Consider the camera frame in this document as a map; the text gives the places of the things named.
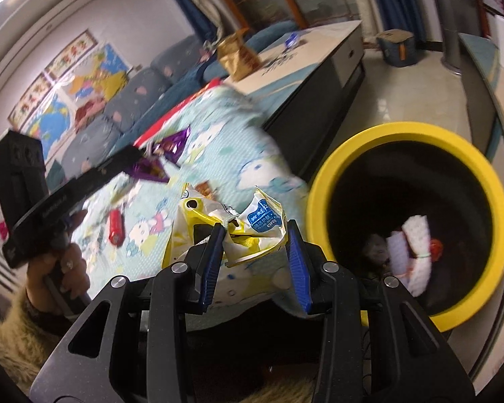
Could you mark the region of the furry beige sleeve forearm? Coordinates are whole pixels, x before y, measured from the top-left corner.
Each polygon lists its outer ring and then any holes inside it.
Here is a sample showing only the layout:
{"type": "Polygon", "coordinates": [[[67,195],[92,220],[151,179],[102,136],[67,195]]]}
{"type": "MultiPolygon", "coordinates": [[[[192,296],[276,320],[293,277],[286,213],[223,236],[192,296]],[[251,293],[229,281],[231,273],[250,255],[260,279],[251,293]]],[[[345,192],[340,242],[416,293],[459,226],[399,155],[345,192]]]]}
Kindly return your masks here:
{"type": "Polygon", "coordinates": [[[21,289],[0,321],[0,365],[25,394],[71,326],[61,314],[39,311],[21,289]]]}

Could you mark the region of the person left hand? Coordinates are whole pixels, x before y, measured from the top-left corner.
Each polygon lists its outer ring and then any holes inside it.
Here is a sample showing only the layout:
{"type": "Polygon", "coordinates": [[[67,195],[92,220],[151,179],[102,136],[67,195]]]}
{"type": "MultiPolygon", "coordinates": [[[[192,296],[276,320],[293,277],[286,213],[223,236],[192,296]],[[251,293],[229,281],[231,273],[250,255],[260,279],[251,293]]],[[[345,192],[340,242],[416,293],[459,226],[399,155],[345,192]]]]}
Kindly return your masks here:
{"type": "Polygon", "coordinates": [[[60,294],[77,299],[86,294],[91,286],[82,251],[74,242],[64,250],[51,251],[33,258],[28,264],[25,290],[27,299],[39,312],[64,313],[45,282],[46,277],[56,268],[60,268],[61,273],[57,287],[60,294]]]}

